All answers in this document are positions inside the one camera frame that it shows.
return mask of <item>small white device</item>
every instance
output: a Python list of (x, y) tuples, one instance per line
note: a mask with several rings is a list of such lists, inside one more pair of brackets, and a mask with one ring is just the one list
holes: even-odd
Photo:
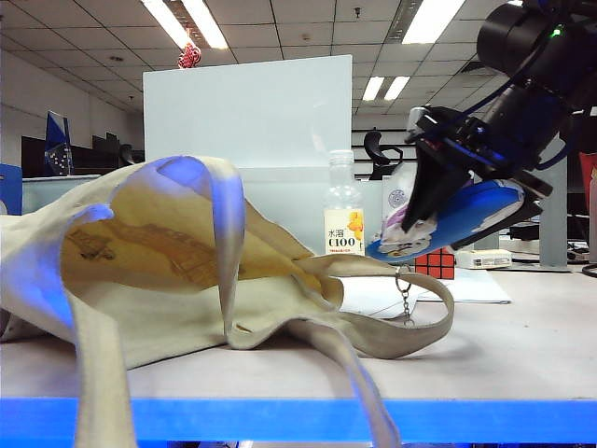
[(456, 266), (465, 269), (506, 268), (512, 265), (512, 253), (505, 249), (459, 250)]

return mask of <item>blue plush toy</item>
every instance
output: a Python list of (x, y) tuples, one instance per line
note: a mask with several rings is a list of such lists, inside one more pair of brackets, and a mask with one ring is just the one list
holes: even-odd
[(454, 194), (436, 217), (420, 222), (404, 233), (400, 224), (407, 204), (388, 217), (382, 237), (368, 245), (366, 253), (387, 263), (401, 263), (451, 245), (519, 210), (524, 191), (513, 182), (487, 180)]

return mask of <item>ceiling light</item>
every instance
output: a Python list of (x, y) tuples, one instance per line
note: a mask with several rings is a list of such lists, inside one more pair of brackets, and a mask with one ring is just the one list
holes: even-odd
[(179, 48), (183, 49), (188, 42), (192, 42), (183, 25), (162, 0), (142, 0), (142, 2)]
[(410, 77), (396, 77), (388, 89), (388, 92), (383, 97), (384, 100), (395, 100), (404, 89), (404, 86), (409, 82)]
[(403, 44), (433, 44), (465, 0), (423, 0)]
[(227, 49), (228, 44), (212, 13), (202, 0), (183, 0), (183, 4), (212, 49)]
[(380, 87), (383, 83), (383, 77), (372, 77), (367, 83), (365, 93), (363, 94), (363, 101), (372, 101), (377, 96), (377, 92), (380, 91)]

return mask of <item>wall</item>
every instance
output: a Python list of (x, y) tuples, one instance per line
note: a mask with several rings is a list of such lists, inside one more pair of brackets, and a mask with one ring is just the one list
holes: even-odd
[(44, 138), (46, 114), (69, 119), (71, 143), (91, 147), (93, 134), (114, 133), (143, 148), (143, 117), (129, 114), (29, 63), (2, 51), (0, 161), (21, 165), (21, 136)]

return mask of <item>cable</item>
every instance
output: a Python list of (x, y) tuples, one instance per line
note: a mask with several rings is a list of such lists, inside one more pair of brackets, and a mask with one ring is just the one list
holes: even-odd
[(593, 271), (594, 269), (597, 269), (597, 263), (591, 263), (586, 266), (583, 266), (581, 272), (585, 275), (588, 275), (589, 277), (597, 278), (597, 273)]
[[(587, 107), (586, 109), (584, 109), (582, 111), (583, 120), (581, 120), (580, 123), (584, 122), (584, 119), (586, 119), (589, 116), (590, 116), (590, 108)], [(559, 161), (561, 161), (562, 159), (567, 157), (568, 154), (570, 154), (570, 152), (572, 151), (572, 149), (576, 146), (576, 140), (577, 140), (578, 134), (579, 134), (578, 128), (580, 126), (581, 126), (581, 124), (578, 124), (578, 123), (576, 124), (576, 131), (573, 132), (573, 134), (570, 137), (570, 140), (563, 146), (563, 148), (560, 150), (560, 152), (558, 152), (558, 154), (553, 156), (548, 161), (544, 161), (543, 163), (538, 163), (535, 166), (535, 169), (539, 170), (539, 171), (547, 170), (548, 168), (551, 168), (553, 165), (555, 165), (556, 163), (558, 163)]]

